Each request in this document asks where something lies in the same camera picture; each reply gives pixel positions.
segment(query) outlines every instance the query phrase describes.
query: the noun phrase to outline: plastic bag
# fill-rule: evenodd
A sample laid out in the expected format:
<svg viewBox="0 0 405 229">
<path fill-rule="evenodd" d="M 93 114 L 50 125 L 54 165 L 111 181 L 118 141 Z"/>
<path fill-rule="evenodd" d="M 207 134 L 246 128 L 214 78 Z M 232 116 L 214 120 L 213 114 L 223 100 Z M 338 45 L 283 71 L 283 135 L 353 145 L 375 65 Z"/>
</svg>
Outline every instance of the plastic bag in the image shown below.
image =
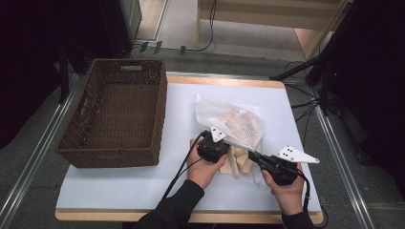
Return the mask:
<svg viewBox="0 0 405 229">
<path fill-rule="evenodd" d="M 211 125 L 226 134 L 225 142 L 256 150 L 262 136 L 265 134 L 264 121 L 254 109 L 239 107 L 225 101 L 207 98 L 197 94 L 197 122 L 206 130 Z"/>
</svg>

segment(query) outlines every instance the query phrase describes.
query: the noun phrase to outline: person's right hand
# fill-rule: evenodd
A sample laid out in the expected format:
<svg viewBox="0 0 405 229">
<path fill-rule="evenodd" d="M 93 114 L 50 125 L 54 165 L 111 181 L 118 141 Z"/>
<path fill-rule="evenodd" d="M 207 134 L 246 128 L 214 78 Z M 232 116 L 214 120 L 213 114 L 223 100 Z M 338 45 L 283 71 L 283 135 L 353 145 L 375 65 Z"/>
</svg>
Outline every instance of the person's right hand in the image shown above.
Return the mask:
<svg viewBox="0 0 405 229">
<path fill-rule="evenodd" d="M 300 163 L 298 163 L 297 168 L 302 171 Z M 276 197 L 284 215 L 291 216 L 303 212 L 304 180 L 301 177 L 296 178 L 290 185 L 279 186 L 274 182 L 268 171 L 262 170 L 262 175 L 268 187 L 271 188 L 271 194 Z"/>
</svg>

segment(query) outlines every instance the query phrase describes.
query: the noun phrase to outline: wicker basket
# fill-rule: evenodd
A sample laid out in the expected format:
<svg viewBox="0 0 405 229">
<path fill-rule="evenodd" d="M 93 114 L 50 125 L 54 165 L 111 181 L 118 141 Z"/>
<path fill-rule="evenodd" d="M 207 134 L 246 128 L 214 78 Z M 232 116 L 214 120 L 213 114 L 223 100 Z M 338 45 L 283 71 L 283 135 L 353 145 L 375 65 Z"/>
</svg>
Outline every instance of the wicker basket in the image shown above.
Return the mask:
<svg viewBox="0 0 405 229">
<path fill-rule="evenodd" d="M 96 59 L 55 151 L 77 168 L 157 165 L 166 93 L 161 60 Z"/>
</svg>

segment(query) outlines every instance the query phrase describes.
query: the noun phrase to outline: black stand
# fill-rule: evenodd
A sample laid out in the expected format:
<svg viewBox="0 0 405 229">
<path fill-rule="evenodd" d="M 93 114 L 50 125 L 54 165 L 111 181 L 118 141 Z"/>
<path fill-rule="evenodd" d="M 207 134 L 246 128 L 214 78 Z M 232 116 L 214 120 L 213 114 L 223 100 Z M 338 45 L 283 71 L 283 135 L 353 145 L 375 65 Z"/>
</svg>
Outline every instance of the black stand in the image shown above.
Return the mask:
<svg viewBox="0 0 405 229">
<path fill-rule="evenodd" d="M 328 96 L 328 86 L 330 79 L 333 75 L 333 65 L 332 65 L 332 55 L 341 46 L 341 37 L 342 35 L 348 30 L 348 27 L 354 18 L 355 15 L 358 14 L 359 10 L 362 9 L 362 5 L 365 4 L 366 1 L 364 0 L 356 0 L 355 3 L 352 4 L 351 9 L 347 13 L 347 15 L 343 18 L 342 22 L 340 23 L 339 27 L 337 28 L 336 32 L 330 39 L 330 42 L 327 44 L 325 49 L 321 51 L 317 56 L 310 59 L 306 63 L 303 63 L 288 72 L 279 74 L 274 77 L 270 77 L 270 80 L 283 80 L 286 79 L 300 71 L 303 71 L 309 67 L 312 67 L 309 74 L 307 75 L 306 82 L 308 85 L 313 86 L 315 85 L 321 77 L 323 77 L 323 85 L 320 94 L 320 106 L 324 115 L 327 115 L 327 96 Z"/>
</svg>

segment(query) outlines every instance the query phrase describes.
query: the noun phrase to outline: white table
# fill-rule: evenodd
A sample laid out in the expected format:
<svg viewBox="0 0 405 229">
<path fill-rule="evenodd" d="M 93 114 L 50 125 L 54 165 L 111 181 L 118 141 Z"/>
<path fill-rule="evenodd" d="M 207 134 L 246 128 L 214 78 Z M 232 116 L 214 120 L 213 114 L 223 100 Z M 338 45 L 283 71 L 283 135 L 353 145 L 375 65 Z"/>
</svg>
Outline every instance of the white table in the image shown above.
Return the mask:
<svg viewBox="0 0 405 229">
<path fill-rule="evenodd" d="M 266 125 L 263 153 L 275 154 L 287 144 L 303 150 L 283 83 L 192 76 L 168 74 L 160 163 L 117 169 L 71 166 L 56 204 L 58 219 L 136 221 L 154 209 L 188 152 L 190 138 L 202 131 L 195 117 L 196 94 L 258 107 Z M 303 170 L 311 183 L 309 214 L 314 223 L 320 223 L 323 215 L 307 164 Z M 179 178 L 170 195 L 184 179 Z M 280 214 L 276 199 L 263 182 L 217 174 L 190 222 L 281 223 Z"/>
</svg>

